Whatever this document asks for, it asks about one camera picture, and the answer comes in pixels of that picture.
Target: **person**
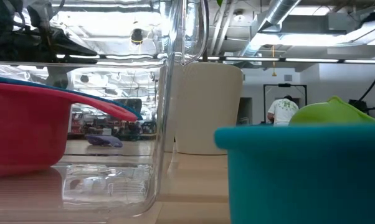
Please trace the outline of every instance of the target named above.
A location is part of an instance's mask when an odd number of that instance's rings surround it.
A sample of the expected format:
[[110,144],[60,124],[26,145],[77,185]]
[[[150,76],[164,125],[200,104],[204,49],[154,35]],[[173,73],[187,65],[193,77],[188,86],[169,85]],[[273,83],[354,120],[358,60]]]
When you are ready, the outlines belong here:
[[293,115],[298,111],[298,106],[289,95],[283,99],[275,100],[268,110],[268,119],[274,126],[287,126]]

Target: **purple object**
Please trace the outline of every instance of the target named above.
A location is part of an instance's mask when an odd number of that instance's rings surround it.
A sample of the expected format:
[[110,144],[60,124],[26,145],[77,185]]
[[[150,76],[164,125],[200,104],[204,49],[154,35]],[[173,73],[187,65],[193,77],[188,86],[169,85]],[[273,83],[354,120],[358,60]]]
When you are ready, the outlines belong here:
[[123,143],[114,136],[87,134],[85,137],[88,139],[88,142],[94,146],[111,145],[113,147],[123,147]]

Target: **wall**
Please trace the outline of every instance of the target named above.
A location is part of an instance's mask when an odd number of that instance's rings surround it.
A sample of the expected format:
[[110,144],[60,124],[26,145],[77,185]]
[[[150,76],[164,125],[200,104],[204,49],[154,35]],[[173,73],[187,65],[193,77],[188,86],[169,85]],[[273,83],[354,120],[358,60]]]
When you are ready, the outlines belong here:
[[[272,76],[273,69],[263,71],[262,69],[243,69],[245,81],[243,82],[242,97],[252,98],[252,124],[259,124],[263,121],[263,84],[285,83],[284,75],[293,75],[292,84],[300,83],[300,74],[293,68],[277,68],[276,77]],[[301,98],[303,94],[296,88],[279,88],[277,86],[267,87],[265,109],[272,104],[275,98],[291,95],[294,98]]]
[[[300,80],[308,85],[308,102],[324,102],[333,95],[344,101],[357,100],[375,79],[375,65],[319,64],[301,72]],[[364,99],[375,107],[375,86]],[[369,114],[375,117],[375,111]]]

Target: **teal plastic tub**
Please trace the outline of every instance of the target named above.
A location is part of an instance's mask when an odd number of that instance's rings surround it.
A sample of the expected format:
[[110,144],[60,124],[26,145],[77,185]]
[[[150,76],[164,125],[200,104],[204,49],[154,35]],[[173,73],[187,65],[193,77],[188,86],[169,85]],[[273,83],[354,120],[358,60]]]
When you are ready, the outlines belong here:
[[232,224],[375,224],[375,125],[221,128]]

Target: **white t-shirt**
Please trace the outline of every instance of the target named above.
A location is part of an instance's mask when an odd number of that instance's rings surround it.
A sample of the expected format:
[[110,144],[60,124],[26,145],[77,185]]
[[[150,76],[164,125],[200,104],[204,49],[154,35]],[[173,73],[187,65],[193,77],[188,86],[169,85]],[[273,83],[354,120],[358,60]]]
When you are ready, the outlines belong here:
[[268,113],[274,114],[275,125],[278,123],[289,123],[293,115],[298,111],[298,106],[289,99],[275,100],[270,106]]

